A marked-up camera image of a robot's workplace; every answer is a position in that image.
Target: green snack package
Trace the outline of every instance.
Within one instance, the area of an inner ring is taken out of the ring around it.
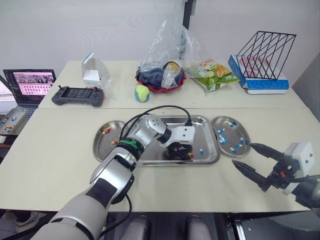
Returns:
[[[226,84],[239,81],[230,69],[212,59],[189,67],[186,72],[207,91],[216,91]]]

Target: plastic bag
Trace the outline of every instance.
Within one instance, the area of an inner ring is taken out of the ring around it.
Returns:
[[[162,79],[156,85],[172,89],[179,85],[175,77],[199,62],[199,43],[181,24],[169,23],[165,20],[149,50],[148,58],[140,63],[140,72],[153,69],[164,69]],[[166,65],[168,62],[177,63],[178,67]]]
[[[208,92],[239,81],[229,68],[212,59],[191,66],[186,72]]]
[[[88,88],[97,87],[103,90],[104,101],[115,96],[107,66],[100,58],[94,58],[91,52],[82,62],[82,80]]]

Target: blue cloth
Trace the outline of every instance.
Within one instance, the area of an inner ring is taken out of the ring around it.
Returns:
[[[156,67],[150,71],[143,71],[140,70],[136,71],[135,77],[143,82],[146,86],[152,86],[155,89],[161,89],[161,82],[164,75],[165,69]],[[179,75],[174,78],[174,81],[177,85],[179,85],[182,81],[184,76],[184,71],[181,69]]]

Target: red basket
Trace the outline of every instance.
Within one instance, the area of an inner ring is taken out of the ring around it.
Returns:
[[[151,92],[154,92],[154,93],[157,93],[157,94],[159,94],[159,93],[168,93],[168,92],[171,92],[172,90],[180,88],[184,84],[184,81],[186,79],[187,79],[187,76],[186,76],[185,73],[183,73],[183,77],[182,77],[181,82],[180,82],[180,84],[178,86],[175,86],[175,87],[170,88],[170,89],[167,89],[167,88],[164,88],[164,87],[157,89],[157,88],[154,88],[153,86],[145,85],[142,81],[140,81],[138,78],[136,78],[138,83],[140,83],[141,85],[146,86]]]

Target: silver robot arm segment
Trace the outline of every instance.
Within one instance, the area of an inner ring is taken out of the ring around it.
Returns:
[[[94,170],[90,186],[72,198],[32,240],[97,240],[111,204],[121,202],[134,182],[133,170],[145,148],[156,138],[163,147],[191,144],[193,126],[168,129],[156,115],[143,117]]]

